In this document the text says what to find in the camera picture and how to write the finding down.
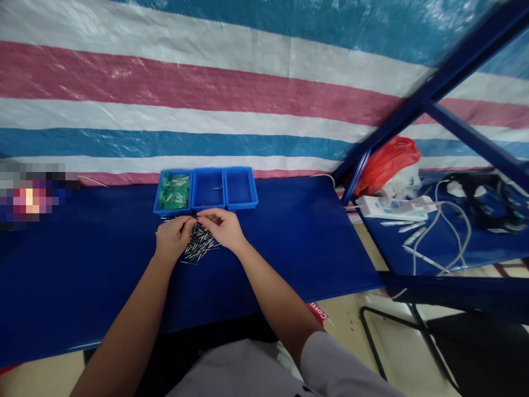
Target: blue table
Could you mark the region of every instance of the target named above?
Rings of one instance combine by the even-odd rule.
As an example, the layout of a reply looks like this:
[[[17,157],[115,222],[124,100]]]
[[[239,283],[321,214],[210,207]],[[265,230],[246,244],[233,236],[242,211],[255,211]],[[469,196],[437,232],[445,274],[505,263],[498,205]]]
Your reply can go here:
[[[435,183],[429,182],[424,188],[428,186],[435,187]],[[433,199],[433,189],[430,190],[429,196]],[[523,197],[517,197],[523,205]],[[446,184],[440,185],[439,188],[440,201],[453,201],[458,204],[468,214],[465,199],[455,198],[446,193]],[[456,215],[455,210],[448,205],[443,206],[443,213],[454,225],[458,231],[461,243],[463,243],[467,227],[462,218]],[[426,226],[429,226],[433,221],[436,212],[429,214],[429,219]],[[371,234],[375,244],[386,264],[396,275],[410,276],[413,274],[413,255],[405,252],[402,244],[412,232],[399,233],[399,226],[382,226],[380,223],[386,219],[364,218],[363,221]],[[488,232],[487,230],[479,229],[474,226],[471,219],[472,236],[468,247],[465,251],[465,260],[468,267],[478,267],[489,264],[496,264],[502,261],[519,259],[529,256],[529,228],[521,231],[519,234],[499,234]],[[439,218],[437,224],[420,242],[417,251],[441,266],[449,264],[458,254],[459,249],[454,232],[450,229],[448,224]],[[461,261],[456,263],[451,271],[461,270]],[[419,276],[434,276],[439,274],[439,270],[417,258],[417,275]]]
[[[306,302],[382,286],[327,177],[256,181],[237,213],[250,243]],[[47,222],[2,232],[0,367],[96,346],[140,279],[160,219],[155,185],[79,190]],[[178,264],[160,332],[259,312],[222,248]]]

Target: white stripe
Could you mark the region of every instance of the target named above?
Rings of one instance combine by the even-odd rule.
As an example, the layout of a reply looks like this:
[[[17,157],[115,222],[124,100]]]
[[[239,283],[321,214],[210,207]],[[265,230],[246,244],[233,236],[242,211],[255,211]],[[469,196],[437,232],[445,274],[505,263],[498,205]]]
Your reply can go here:
[[[0,40],[218,67],[407,96],[435,69],[102,0],[4,0]],[[475,73],[448,96],[529,105],[529,82]]]
[[[512,130],[506,127],[493,126],[474,126],[474,128],[482,133],[490,140],[508,141],[508,142],[529,142],[529,130]],[[443,139],[458,141],[453,133],[448,131],[440,124],[418,124],[410,125],[401,132],[401,136],[417,139]]]
[[[0,128],[93,128],[124,131],[176,131],[249,135],[288,135],[361,141],[376,128],[343,121],[246,112],[172,109],[46,99],[0,98]],[[529,130],[476,126],[491,140],[529,142]],[[401,134],[411,139],[457,140],[440,124],[408,126]]]
[[[421,157],[418,166],[419,169],[491,167],[483,157],[478,156]]]
[[[160,156],[148,158],[38,156],[13,157],[10,162],[64,164],[68,172],[158,173],[164,169],[194,169],[201,167],[234,167],[242,165],[254,170],[318,170],[334,171],[341,162],[316,157],[285,156]]]

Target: blue stripe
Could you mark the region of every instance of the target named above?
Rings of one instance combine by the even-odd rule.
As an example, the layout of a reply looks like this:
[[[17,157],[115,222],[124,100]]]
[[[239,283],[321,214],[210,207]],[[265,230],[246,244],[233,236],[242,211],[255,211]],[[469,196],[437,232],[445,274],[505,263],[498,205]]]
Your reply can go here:
[[[527,142],[510,142],[510,141],[496,141],[499,147],[505,149],[514,157],[529,158],[529,143]],[[415,145],[420,150],[423,157],[436,156],[477,156],[475,151],[470,149],[461,141],[443,140],[443,139],[427,139],[415,140]]]
[[[170,131],[120,131],[75,128],[21,130],[0,128],[2,157],[87,155],[92,157],[273,156],[318,157],[342,161],[355,144],[287,135],[224,135]],[[424,157],[477,156],[461,141],[415,140]],[[529,143],[495,141],[519,158]]]
[[[529,80],[529,29],[489,59],[479,72]]]
[[[437,67],[494,1],[135,0],[134,4]],[[529,48],[527,41],[520,45]],[[528,78],[527,71],[519,74],[502,59],[498,56],[484,71]],[[526,67],[523,58],[519,66]]]

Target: black headphones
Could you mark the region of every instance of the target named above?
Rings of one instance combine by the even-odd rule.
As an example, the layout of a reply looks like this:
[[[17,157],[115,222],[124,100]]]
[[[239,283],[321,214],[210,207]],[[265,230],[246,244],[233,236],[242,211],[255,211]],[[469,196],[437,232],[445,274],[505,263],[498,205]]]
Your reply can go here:
[[[507,196],[505,182],[496,174],[453,173],[444,179],[461,184],[467,196],[468,210],[479,227],[493,233],[517,233],[526,226],[526,218],[516,210]],[[492,217],[483,210],[483,204],[475,197],[478,187],[489,187],[487,193],[495,194],[505,207],[507,215]]]

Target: power strip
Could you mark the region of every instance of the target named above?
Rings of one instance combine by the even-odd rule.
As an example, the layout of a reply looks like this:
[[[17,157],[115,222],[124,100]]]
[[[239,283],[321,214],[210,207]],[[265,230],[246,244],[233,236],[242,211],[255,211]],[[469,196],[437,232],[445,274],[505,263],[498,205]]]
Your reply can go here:
[[[421,196],[413,200],[394,200],[382,197],[362,196],[357,206],[366,218],[395,219],[399,221],[426,221],[428,212],[435,211],[435,205],[428,205],[432,199]]]

